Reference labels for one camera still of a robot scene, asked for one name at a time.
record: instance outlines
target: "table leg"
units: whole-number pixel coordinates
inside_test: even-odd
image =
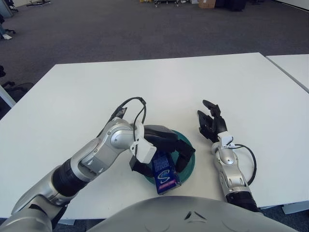
[[[16,102],[13,98],[5,91],[5,89],[0,85],[0,97],[12,108]]]

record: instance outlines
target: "black cable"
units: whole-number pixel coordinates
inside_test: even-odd
[[[133,139],[134,141],[136,141],[136,138],[135,138],[135,123],[136,123],[136,120],[137,118],[140,116],[140,114],[144,111],[144,116],[143,116],[143,120],[144,120],[144,117],[146,116],[146,107],[144,105],[144,107],[141,109],[141,111],[136,115],[135,119],[134,119],[134,123],[133,123]]]
[[[254,153],[251,151],[250,148],[248,148],[247,146],[245,146],[243,144],[235,144],[235,146],[239,146],[239,147],[229,148],[229,149],[238,149],[238,148],[244,147],[250,152],[250,154],[252,156],[253,163],[254,163],[254,169],[253,169],[252,176],[251,176],[250,180],[247,182],[248,185],[250,185],[254,181],[254,178],[255,178],[255,175],[256,175],[256,159],[255,159]]]
[[[121,105],[119,105],[119,106],[115,109],[115,111],[112,113],[112,115],[111,115],[110,119],[107,121],[107,123],[109,123],[110,121],[112,121],[112,119],[116,117],[117,113],[118,113],[120,110],[122,110],[123,107],[124,107],[129,101],[134,100],[134,99],[139,100],[139,101],[143,104],[143,109],[142,109],[142,110],[144,110],[144,115],[143,115],[143,119],[142,119],[141,122],[144,123],[145,118],[146,118],[146,102],[145,102],[145,100],[144,100],[142,97],[133,97],[133,98],[129,98],[129,99],[125,100],[123,103],[121,103]],[[133,125],[133,127],[134,127],[134,128],[133,128],[133,136],[134,136],[134,138],[135,138],[135,121],[134,121],[134,125]],[[100,131],[100,133],[97,135],[97,138],[102,134],[102,132],[104,131],[104,128],[103,128],[103,129]]]

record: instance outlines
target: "black rubber joint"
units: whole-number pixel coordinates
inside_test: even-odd
[[[70,159],[65,161],[53,174],[55,189],[63,196],[71,197],[78,193],[88,182],[80,180],[72,171]]]
[[[244,208],[244,209],[247,209],[253,212],[260,212],[250,192],[247,192],[247,191],[233,192],[233,193],[227,194],[226,200],[230,204],[239,206],[241,208]]]

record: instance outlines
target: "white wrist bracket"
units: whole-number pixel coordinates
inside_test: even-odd
[[[135,141],[130,146],[130,151],[141,163],[150,163],[156,147],[144,139],[144,125],[140,121],[135,123]]]

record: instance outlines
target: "blue box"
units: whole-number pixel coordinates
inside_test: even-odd
[[[181,185],[170,153],[157,150],[151,163],[156,191],[159,195]]]

